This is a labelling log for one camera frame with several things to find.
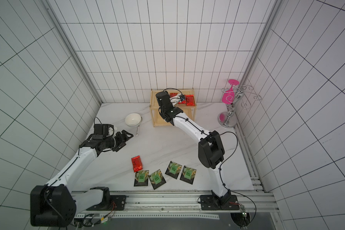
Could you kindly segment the red tea bag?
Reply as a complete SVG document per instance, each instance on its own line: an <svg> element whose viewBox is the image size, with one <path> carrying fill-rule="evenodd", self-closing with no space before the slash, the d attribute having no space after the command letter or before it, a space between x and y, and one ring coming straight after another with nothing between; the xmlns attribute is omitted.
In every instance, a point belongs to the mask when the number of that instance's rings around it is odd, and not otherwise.
<svg viewBox="0 0 345 230"><path fill-rule="evenodd" d="M179 104L186 104L186 97L183 94L180 95L180 101L178 103Z"/></svg>
<svg viewBox="0 0 345 230"><path fill-rule="evenodd" d="M175 97L175 96L177 96L178 95L178 93L170 93L170 97L171 98L173 98L173 97Z"/></svg>
<svg viewBox="0 0 345 230"><path fill-rule="evenodd" d="M133 171L136 173L138 171L143 170L143 164L141 162L140 156L136 156L131 158L132 165L133 165Z"/></svg>
<svg viewBox="0 0 345 230"><path fill-rule="evenodd" d="M185 95L186 98L186 105L187 106L195 106L195 98L193 95Z"/></svg>

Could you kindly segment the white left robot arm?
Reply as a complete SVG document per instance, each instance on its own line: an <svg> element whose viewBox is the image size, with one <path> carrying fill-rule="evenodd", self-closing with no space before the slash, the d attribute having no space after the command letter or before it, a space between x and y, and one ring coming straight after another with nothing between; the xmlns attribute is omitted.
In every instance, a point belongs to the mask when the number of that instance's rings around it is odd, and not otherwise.
<svg viewBox="0 0 345 230"><path fill-rule="evenodd" d="M106 210L112 205L108 187L93 187L72 196L76 182L101 153L117 152L133 134L115 131L111 124L95 124L94 132L80 144L67 165L45 185L35 186L30 193L30 222L34 227L68 227L74 217L89 208Z"/></svg>

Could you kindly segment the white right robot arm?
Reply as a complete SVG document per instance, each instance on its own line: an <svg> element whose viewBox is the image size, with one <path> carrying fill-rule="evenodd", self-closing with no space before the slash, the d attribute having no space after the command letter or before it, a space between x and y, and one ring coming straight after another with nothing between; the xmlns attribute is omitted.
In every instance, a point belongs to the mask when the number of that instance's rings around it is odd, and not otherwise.
<svg viewBox="0 0 345 230"><path fill-rule="evenodd" d="M224 146L220 134L216 131L203 129L192 121L184 111L173 104L167 91L158 92L156 100L160 116L168 123L184 131L198 144L198 159L208 168L213 200L218 206L227 203L231 192L222 180L221 166L224 162Z"/></svg>

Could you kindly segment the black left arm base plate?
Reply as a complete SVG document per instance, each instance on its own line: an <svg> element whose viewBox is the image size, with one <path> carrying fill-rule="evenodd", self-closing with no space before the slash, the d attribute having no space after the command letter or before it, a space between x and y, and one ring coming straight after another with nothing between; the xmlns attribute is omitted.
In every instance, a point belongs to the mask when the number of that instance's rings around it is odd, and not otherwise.
<svg viewBox="0 0 345 230"><path fill-rule="evenodd" d="M87 211L123 211L125 209L127 197L125 195L111 195L108 199L103 200L101 204L91 206Z"/></svg>

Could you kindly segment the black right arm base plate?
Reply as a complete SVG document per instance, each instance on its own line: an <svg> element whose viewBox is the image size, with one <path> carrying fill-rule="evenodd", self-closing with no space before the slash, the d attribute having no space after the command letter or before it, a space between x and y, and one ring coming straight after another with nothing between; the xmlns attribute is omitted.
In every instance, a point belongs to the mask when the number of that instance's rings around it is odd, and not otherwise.
<svg viewBox="0 0 345 230"><path fill-rule="evenodd" d="M239 210L240 204L237 196L230 195L224 198L218 198L214 195L201 195L197 202L201 209L205 211L220 211L220 210Z"/></svg>

